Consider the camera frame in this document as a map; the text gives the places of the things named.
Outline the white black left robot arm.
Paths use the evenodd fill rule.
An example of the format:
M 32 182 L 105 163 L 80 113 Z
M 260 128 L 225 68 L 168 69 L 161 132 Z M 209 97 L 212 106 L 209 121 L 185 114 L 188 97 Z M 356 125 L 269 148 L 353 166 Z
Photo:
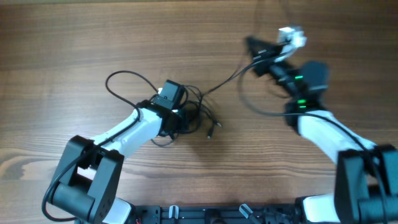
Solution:
M 116 196 L 124 160 L 147 141 L 173 137 L 184 128 L 178 112 L 184 92 L 182 85 L 168 80 L 109 131 L 91 139 L 72 137 L 43 197 L 43 214 L 53 222 L 66 220 L 49 214 L 51 204 L 71 214 L 75 223 L 127 223 L 134 207 Z

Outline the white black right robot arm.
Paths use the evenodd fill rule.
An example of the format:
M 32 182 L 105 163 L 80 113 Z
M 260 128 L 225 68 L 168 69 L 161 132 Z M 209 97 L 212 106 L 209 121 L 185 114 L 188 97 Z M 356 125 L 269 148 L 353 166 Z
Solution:
M 295 68 L 288 63 L 286 58 L 304 43 L 301 37 L 283 37 L 277 44 L 246 37 L 245 43 L 252 57 L 245 69 L 259 77 L 270 75 L 288 93 L 290 101 L 279 116 L 336 164 L 333 193 L 298 200 L 301 222 L 397 221 L 397 149 L 362 138 L 325 108 L 327 65 L 309 61 Z

